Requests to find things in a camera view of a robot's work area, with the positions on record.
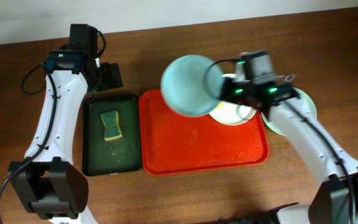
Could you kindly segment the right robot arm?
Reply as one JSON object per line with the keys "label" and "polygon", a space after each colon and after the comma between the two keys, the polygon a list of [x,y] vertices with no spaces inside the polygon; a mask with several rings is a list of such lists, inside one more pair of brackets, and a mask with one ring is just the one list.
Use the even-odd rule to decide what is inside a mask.
{"label": "right robot arm", "polygon": [[231,61],[220,100],[259,110],[280,129],[313,174],[319,189],[309,204],[272,210],[269,223],[358,223],[358,160],[313,117],[290,83],[278,83],[267,52],[242,53]]}

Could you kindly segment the cream white plate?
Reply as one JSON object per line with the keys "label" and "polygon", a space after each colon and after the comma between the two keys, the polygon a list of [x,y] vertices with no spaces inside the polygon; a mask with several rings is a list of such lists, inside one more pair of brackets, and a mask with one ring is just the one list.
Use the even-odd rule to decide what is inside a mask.
{"label": "cream white plate", "polygon": [[[233,78],[237,82],[237,77],[238,75],[234,73],[226,73],[223,75],[223,82],[225,78]],[[213,90],[213,96],[219,100],[219,104],[209,115],[219,123],[237,126],[250,121],[256,114],[256,109],[250,106],[221,101],[221,89]]]}

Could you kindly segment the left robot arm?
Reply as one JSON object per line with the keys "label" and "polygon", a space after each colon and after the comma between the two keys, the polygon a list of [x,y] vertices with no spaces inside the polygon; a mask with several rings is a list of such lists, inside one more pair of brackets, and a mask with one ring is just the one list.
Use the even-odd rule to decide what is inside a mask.
{"label": "left robot arm", "polygon": [[95,223],[87,206],[86,177],[73,165],[73,137],[88,92],[123,86],[116,63],[99,61],[104,35],[88,24],[70,26],[69,43],[50,52],[38,67],[45,74],[45,99],[37,130],[23,161],[11,162],[11,184],[28,213],[52,223]]}

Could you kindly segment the pale green plate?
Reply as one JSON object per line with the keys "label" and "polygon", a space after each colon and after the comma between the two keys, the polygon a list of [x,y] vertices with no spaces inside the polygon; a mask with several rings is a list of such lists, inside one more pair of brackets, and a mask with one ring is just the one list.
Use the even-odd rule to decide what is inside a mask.
{"label": "pale green plate", "polygon": [[[299,94],[300,98],[304,99],[309,108],[310,108],[310,113],[312,114],[312,117],[314,119],[317,119],[317,110],[316,110],[316,106],[313,102],[313,100],[310,98],[309,95],[307,95],[303,90],[299,89],[299,88],[294,88],[295,91]],[[279,134],[281,136],[285,136],[285,133],[278,129],[272,122],[270,122],[263,114],[262,114],[262,119],[265,123],[265,125],[270,129],[272,130],[273,132],[275,132],[276,134]]]}

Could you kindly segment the green and yellow sponge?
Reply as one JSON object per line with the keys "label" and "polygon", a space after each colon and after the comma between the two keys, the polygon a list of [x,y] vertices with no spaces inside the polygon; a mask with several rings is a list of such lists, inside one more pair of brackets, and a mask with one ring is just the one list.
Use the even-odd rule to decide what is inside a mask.
{"label": "green and yellow sponge", "polygon": [[119,113],[117,111],[102,113],[101,120],[104,126],[105,141],[113,141],[122,138],[122,132],[119,126]]}

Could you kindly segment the light blue plate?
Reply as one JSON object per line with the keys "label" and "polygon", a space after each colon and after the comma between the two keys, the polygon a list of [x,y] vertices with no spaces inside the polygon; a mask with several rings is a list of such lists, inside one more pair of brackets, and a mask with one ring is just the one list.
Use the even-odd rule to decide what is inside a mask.
{"label": "light blue plate", "polygon": [[182,116],[200,117],[219,104],[223,81],[223,71],[211,59],[186,55],[165,69],[160,87],[171,110]]}

